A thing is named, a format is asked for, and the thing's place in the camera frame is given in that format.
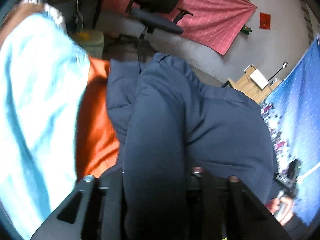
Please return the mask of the person's right hand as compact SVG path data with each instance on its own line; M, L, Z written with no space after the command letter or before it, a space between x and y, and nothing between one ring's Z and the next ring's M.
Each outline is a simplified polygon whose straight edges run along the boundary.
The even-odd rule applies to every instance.
M282 226L293 217L293 199L291 197L274 198L265 206Z

